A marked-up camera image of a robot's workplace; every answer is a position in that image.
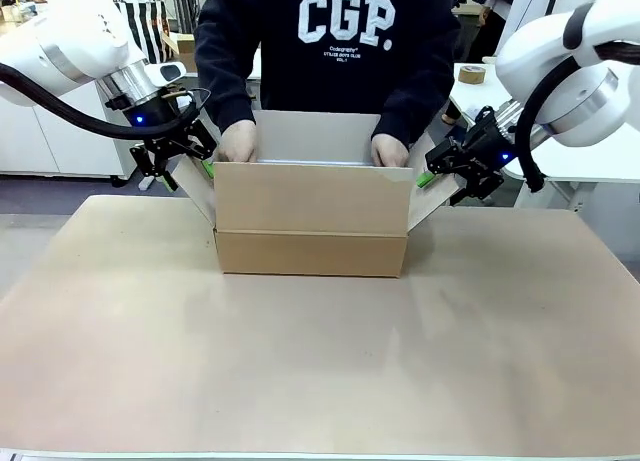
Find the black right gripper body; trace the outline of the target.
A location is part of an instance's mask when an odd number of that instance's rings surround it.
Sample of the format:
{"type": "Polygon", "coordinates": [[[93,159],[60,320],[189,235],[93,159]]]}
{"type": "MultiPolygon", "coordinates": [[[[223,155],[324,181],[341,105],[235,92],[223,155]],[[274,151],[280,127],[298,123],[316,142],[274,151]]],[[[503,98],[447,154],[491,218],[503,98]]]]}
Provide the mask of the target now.
{"type": "Polygon", "coordinates": [[[462,177],[502,176],[502,169],[516,158],[509,134],[498,127],[494,111],[480,111],[462,144],[462,177]]]}

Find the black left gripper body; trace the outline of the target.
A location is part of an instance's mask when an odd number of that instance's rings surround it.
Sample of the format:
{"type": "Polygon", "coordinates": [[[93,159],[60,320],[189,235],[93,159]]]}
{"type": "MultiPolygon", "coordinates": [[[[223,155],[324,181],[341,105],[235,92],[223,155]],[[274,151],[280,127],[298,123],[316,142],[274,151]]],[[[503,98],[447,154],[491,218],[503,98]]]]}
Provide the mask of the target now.
{"type": "Polygon", "coordinates": [[[187,144],[190,136],[200,134],[199,108],[193,93],[169,93],[157,96],[147,102],[134,106],[123,112],[131,127],[126,136],[118,136],[117,140],[160,141],[172,140],[187,144]],[[179,126],[173,130],[163,130],[160,134],[143,137],[141,132],[165,124],[179,126]]]}

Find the person's right hand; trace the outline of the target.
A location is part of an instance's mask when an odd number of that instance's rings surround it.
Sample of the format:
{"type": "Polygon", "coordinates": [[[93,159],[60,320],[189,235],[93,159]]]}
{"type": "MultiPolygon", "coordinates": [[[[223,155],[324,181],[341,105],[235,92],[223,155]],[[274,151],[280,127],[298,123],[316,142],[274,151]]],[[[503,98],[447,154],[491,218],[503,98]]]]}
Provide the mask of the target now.
{"type": "Polygon", "coordinates": [[[240,120],[221,135],[218,159],[223,162],[254,162],[257,150],[257,127],[254,121],[240,120]]]}

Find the person's left hand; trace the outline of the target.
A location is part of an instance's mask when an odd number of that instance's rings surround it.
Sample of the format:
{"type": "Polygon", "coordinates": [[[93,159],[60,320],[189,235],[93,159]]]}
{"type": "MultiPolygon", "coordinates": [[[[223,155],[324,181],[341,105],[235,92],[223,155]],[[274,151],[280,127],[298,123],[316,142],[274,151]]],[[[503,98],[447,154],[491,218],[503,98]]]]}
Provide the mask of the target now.
{"type": "Polygon", "coordinates": [[[409,152],[401,141],[388,134],[376,134],[371,140],[371,156],[379,167],[405,167],[409,152]]]}

